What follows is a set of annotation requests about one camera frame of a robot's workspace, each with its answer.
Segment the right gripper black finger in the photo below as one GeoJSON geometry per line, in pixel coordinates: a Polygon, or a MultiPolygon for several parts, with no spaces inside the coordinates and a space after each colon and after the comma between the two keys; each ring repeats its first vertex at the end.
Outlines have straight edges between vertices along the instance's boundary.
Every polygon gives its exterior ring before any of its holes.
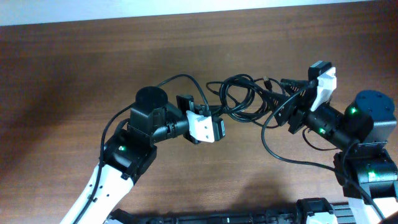
{"type": "Polygon", "coordinates": [[[286,93],[296,93],[310,83],[308,80],[281,79],[280,84],[286,93]]]}
{"type": "Polygon", "coordinates": [[[283,95],[268,90],[264,92],[264,97],[266,100],[266,107],[264,109],[265,112],[274,111],[290,98],[288,95],[283,95]]]}

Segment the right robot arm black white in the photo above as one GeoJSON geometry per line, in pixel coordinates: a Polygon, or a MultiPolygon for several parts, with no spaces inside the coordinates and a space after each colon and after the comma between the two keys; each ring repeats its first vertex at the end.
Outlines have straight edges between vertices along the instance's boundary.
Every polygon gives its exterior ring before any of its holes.
{"type": "Polygon", "coordinates": [[[385,148],[397,126],[393,101],[381,92],[365,90],[341,113],[329,103],[334,78],[283,80],[281,86],[283,94],[266,93],[270,117],[280,126],[288,123],[291,133],[302,127],[315,131],[339,152],[330,167],[279,156],[268,145],[266,151],[280,161],[332,171],[357,223],[389,220],[397,211],[397,165],[385,148]]]}

